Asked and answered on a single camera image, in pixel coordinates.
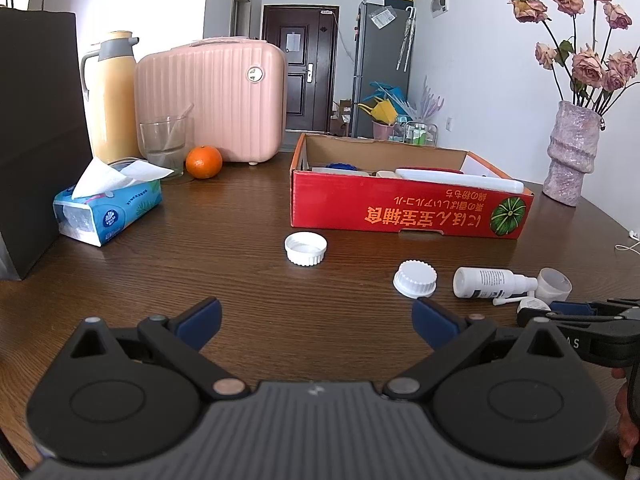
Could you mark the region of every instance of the orange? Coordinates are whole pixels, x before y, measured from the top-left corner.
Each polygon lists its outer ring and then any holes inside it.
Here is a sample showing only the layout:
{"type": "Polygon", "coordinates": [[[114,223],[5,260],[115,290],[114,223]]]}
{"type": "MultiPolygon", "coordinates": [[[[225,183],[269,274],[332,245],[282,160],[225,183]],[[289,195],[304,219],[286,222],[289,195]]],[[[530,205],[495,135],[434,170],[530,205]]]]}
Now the orange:
{"type": "Polygon", "coordinates": [[[222,169],[222,155],[213,146],[193,148],[187,155],[186,168],[194,178],[211,178],[222,169]]]}

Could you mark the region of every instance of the paper notice on door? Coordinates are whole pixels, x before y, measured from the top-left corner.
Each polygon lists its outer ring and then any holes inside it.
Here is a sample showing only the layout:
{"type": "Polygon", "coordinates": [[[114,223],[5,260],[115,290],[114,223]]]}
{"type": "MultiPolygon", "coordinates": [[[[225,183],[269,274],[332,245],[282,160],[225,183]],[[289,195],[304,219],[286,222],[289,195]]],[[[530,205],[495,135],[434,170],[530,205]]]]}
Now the paper notice on door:
{"type": "Polygon", "coordinates": [[[300,52],[300,38],[295,32],[287,34],[287,52],[300,52]]]}

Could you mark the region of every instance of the small bottle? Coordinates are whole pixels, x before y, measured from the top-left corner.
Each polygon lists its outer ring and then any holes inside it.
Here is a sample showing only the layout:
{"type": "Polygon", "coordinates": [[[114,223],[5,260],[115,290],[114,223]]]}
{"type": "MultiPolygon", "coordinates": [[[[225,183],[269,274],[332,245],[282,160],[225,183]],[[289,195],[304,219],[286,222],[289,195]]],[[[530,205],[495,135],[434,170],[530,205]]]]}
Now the small bottle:
{"type": "Polygon", "coordinates": [[[460,267],[453,277],[453,293],[458,298],[508,298],[537,288],[536,278],[527,278],[506,269],[460,267]]]}

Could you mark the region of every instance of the blue gripper pad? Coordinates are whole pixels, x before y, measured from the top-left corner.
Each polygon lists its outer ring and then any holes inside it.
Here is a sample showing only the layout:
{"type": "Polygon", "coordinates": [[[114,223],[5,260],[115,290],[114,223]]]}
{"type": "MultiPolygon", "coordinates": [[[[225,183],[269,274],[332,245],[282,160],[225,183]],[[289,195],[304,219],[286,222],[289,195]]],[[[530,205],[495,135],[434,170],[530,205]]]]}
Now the blue gripper pad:
{"type": "Polygon", "coordinates": [[[571,303],[570,301],[553,301],[549,308],[565,316],[595,316],[595,311],[588,303],[571,303]]]}
{"type": "Polygon", "coordinates": [[[222,304],[215,298],[208,298],[173,321],[170,329],[174,335],[200,351],[222,326],[222,304]]]}
{"type": "Polygon", "coordinates": [[[437,303],[415,300],[411,318],[416,333],[434,350],[446,345],[464,330],[466,323],[446,311],[437,303]]]}

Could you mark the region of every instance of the pink glittery vase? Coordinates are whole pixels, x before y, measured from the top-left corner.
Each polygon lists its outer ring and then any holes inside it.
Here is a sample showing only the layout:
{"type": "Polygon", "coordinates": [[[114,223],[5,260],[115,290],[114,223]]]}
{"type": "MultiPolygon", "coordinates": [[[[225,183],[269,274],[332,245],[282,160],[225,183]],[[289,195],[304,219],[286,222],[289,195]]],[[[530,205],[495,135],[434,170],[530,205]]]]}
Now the pink glittery vase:
{"type": "Polygon", "coordinates": [[[542,187],[545,195],[572,207],[578,205],[584,175],[593,173],[601,124],[602,117],[596,112],[560,101],[546,150],[551,166],[542,187]]]}

